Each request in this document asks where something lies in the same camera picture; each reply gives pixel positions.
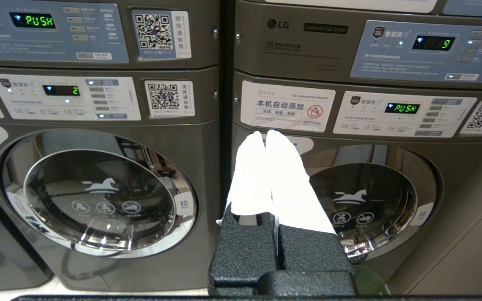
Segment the round glass door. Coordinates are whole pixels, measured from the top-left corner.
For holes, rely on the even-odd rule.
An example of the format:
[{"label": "round glass door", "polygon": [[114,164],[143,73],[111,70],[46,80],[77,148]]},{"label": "round glass door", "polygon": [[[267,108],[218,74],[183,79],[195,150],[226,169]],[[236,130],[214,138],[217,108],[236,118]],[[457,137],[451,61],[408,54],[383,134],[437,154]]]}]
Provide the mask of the round glass door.
[{"label": "round glass door", "polygon": [[430,166],[407,150],[350,145],[303,158],[310,183],[348,256],[370,258],[404,242],[417,208],[436,200]]},{"label": "round glass door", "polygon": [[116,258],[180,243],[195,221],[195,194],[153,150],[113,135],[56,130],[20,141],[3,168],[8,199],[47,238]]}]

